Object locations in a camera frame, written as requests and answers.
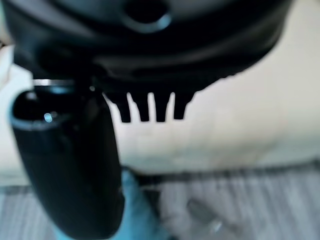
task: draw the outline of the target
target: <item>gray carpet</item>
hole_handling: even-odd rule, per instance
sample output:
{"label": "gray carpet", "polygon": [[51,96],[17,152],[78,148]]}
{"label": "gray carpet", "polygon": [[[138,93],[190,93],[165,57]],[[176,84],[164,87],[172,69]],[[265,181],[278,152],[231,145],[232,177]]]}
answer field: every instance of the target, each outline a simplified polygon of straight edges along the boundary
{"label": "gray carpet", "polygon": [[[241,240],[319,240],[320,172],[316,164],[266,171],[168,176],[149,188],[161,192],[163,224],[183,240],[206,231],[188,213],[190,199],[205,203]],[[0,190],[0,240],[54,240],[52,225],[30,188]],[[201,235],[198,240],[230,240]]]}

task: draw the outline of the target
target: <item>round hole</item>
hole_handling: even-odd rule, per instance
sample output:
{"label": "round hole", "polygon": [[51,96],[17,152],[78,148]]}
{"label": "round hole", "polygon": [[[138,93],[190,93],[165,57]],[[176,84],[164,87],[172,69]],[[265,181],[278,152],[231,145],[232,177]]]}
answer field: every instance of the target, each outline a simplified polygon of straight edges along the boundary
{"label": "round hole", "polygon": [[130,0],[125,4],[124,12],[138,23],[151,24],[165,16],[168,7],[160,0]]}

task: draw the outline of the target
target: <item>black handle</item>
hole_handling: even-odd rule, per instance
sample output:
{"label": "black handle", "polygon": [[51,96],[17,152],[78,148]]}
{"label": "black handle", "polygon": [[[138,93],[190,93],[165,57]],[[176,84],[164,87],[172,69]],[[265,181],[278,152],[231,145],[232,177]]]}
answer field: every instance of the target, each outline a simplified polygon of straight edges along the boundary
{"label": "black handle", "polygon": [[27,91],[15,100],[10,119],[34,191],[54,223],[77,240],[112,236],[121,223],[124,197],[103,96],[45,100]]}

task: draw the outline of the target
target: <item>white fabric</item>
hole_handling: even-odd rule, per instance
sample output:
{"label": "white fabric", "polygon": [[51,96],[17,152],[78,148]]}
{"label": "white fabric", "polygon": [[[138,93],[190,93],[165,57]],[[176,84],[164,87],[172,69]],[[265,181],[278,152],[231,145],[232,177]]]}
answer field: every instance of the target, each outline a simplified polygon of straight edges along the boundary
{"label": "white fabric", "polygon": [[[121,162],[144,174],[287,165],[320,155],[320,3],[299,0],[277,47],[254,67],[196,94],[184,121],[121,123],[111,103]],[[6,79],[11,49],[0,52]],[[17,66],[0,92],[0,185],[26,183],[7,121],[14,96],[30,88],[31,75]]]}

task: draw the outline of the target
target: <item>light blue fabric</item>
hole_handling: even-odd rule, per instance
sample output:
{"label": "light blue fabric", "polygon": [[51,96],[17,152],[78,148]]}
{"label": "light blue fabric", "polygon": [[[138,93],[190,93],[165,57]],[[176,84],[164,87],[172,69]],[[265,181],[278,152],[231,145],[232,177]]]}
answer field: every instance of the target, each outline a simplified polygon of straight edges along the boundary
{"label": "light blue fabric", "polygon": [[[124,214],[118,232],[111,240],[169,240],[169,233],[161,226],[148,200],[128,170],[122,171],[125,196]],[[56,230],[57,240],[72,240]]]}

